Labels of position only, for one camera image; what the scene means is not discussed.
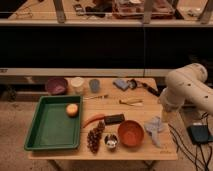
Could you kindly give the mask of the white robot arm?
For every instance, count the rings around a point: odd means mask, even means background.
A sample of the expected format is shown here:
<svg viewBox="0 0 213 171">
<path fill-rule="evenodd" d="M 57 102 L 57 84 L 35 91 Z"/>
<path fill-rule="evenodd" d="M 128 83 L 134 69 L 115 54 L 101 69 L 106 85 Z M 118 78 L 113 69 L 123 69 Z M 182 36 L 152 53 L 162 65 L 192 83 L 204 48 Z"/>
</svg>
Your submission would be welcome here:
<svg viewBox="0 0 213 171">
<path fill-rule="evenodd" d="M 165 77 L 166 88 L 161 92 L 159 101 L 166 112 L 179 110 L 185 101 L 213 115 L 213 89 L 204 84 L 207 69 L 192 63 L 172 70 Z"/>
</svg>

